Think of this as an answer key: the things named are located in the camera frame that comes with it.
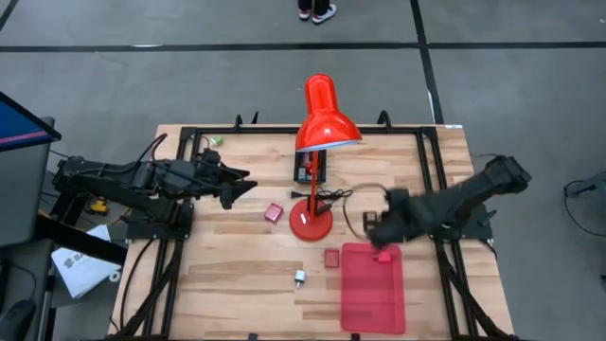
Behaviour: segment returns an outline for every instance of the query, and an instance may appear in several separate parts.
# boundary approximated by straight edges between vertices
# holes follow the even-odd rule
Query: lamp shade
[[[308,116],[296,135],[298,152],[315,152],[362,140],[358,127],[339,111],[332,79],[314,75],[305,83]]]

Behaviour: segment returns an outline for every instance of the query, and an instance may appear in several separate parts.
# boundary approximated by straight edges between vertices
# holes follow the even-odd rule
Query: sneaker
[[[325,21],[329,20],[330,18],[332,18],[332,16],[334,16],[334,14],[337,12],[337,6],[332,4],[329,6],[329,9],[326,11],[326,13],[319,15],[319,14],[314,14],[313,15],[313,23],[318,25],[318,24],[322,24]]]
[[[308,10],[299,10],[299,19],[301,19],[302,21],[307,21],[308,19],[310,19],[310,15],[312,14],[312,10],[308,9]]]

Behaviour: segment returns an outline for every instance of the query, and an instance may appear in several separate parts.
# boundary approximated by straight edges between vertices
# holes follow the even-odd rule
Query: lamp base
[[[317,208],[325,206],[318,201]],[[310,212],[307,210],[307,199],[303,199],[294,205],[289,218],[291,230],[300,240],[307,242],[319,241],[329,234],[332,228],[332,212],[330,210],[310,219]]]

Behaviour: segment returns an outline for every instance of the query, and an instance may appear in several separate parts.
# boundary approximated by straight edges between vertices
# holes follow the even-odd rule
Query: monitor
[[[61,134],[0,92],[0,152],[61,140]]]

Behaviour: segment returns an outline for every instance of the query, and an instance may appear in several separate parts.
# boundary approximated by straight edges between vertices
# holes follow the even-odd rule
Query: wooden table
[[[159,147],[157,158],[176,156],[182,127],[159,126],[158,134],[167,133],[169,137]],[[460,127],[437,126],[437,133],[450,186],[473,174],[472,161]],[[426,145],[431,151],[429,142]],[[223,210],[218,200],[208,197],[195,202],[170,338],[246,339],[249,332],[256,332],[261,339],[348,340],[350,333],[342,331],[339,322],[340,269],[326,269],[323,261],[325,248],[357,242],[345,224],[342,201],[332,210],[330,234],[319,242],[302,242],[288,223],[288,214],[296,203],[290,199],[291,190],[310,190],[293,181],[294,135],[225,135],[223,145],[216,150],[229,167],[249,170],[249,179],[258,181],[258,186],[244,194],[231,210]],[[438,188],[431,152],[428,159],[433,187]],[[412,135],[365,135],[361,144],[329,150],[327,180],[326,189],[378,182],[423,193],[416,139]],[[277,224],[263,220],[272,202],[281,203],[285,209]],[[360,230],[362,212],[382,208],[382,194],[371,189],[356,192],[348,200],[348,215]],[[125,275],[131,272],[144,244],[131,244]],[[134,273],[127,316],[135,312],[150,290],[157,245],[151,245]],[[461,247],[472,293],[500,328],[513,332],[494,256],[480,242],[464,241]],[[406,333],[362,334],[362,339],[450,339],[433,243],[422,239],[402,245],[401,251]],[[297,290],[294,272],[299,269],[308,277]],[[116,322],[126,277],[122,277],[114,308]],[[458,294],[454,296],[460,329],[466,332]],[[161,296],[158,302],[155,332],[160,330],[165,299]]]

